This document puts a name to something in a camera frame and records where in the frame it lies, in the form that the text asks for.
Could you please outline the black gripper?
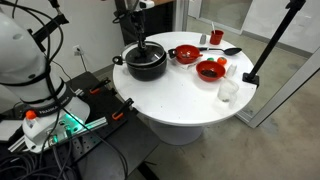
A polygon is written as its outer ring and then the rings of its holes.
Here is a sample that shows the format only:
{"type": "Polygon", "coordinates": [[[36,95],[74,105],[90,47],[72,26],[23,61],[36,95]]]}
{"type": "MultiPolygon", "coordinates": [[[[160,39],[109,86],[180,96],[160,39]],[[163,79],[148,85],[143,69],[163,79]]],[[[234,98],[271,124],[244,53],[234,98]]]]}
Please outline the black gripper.
{"type": "Polygon", "coordinates": [[[143,11],[133,11],[131,13],[131,22],[137,31],[138,47],[146,49],[146,37],[144,33],[145,16],[143,11]]]}

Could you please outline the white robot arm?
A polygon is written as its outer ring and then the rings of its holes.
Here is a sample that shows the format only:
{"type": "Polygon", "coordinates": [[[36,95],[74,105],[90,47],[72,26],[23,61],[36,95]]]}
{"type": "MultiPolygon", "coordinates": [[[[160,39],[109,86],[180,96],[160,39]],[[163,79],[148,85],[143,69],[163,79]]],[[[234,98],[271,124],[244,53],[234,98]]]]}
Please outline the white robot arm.
{"type": "Polygon", "coordinates": [[[47,149],[52,136],[64,140],[66,126],[79,132],[90,115],[90,106],[51,71],[29,32],[3,13],[0,83],[27,105],[22,128],[26,146],[33,153],[47,149]]]}

